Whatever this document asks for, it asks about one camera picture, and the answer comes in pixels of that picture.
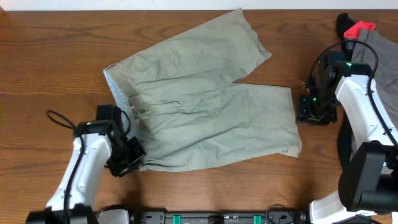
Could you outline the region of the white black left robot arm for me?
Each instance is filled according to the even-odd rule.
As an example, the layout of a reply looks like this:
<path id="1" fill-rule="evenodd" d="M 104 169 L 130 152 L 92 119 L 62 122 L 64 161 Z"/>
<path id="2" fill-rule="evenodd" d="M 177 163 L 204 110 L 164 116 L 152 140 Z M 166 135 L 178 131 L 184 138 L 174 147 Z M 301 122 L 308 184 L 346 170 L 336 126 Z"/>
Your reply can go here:
<path id="1" fill-rule="evenodd" d="M 27 223 L 133 223 L 133 213 L 121 205 L 93 210 L 103 169 L 123 177 L 138 169 L 146 155 L 139 140 L 128 136 L 130 127 L 122 124 L 126 115 L 115 105 L 99 105 L 93 121 L 62 123 L 73 130 L 70 162 L 45 209 L 30 212 Z"/>

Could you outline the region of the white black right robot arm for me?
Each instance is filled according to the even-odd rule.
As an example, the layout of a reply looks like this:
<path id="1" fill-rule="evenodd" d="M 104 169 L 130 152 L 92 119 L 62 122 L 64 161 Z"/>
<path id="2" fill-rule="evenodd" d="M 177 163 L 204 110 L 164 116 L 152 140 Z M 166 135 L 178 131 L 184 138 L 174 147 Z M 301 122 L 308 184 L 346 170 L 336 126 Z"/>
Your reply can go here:
<path id="1" fill-rule="evenodd" d="M 352 63 L 340 51 L 322 53 L 304 82 L 299 122 L 328 125 L 344 109 L 338 136 L 343 172 L 335 192 L 310 203 L 309 223 L 370 223 L 371 216 L 397 212 L 397 128 L 371 78 L 368 64 Z"/>

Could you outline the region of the khaki green shorts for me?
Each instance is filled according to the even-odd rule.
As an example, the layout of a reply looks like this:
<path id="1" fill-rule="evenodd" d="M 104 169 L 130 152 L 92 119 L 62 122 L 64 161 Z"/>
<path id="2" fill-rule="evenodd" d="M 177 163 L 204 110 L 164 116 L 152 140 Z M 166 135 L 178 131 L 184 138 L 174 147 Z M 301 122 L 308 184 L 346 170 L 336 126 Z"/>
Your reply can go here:
<path id="1" fill-rule="evenodd" d="M 107 67 L 114 100 L 146 152 L 141 170 L 297 157 L 290 88 L 241 83 L 270 57 L 237 9 Z"/>

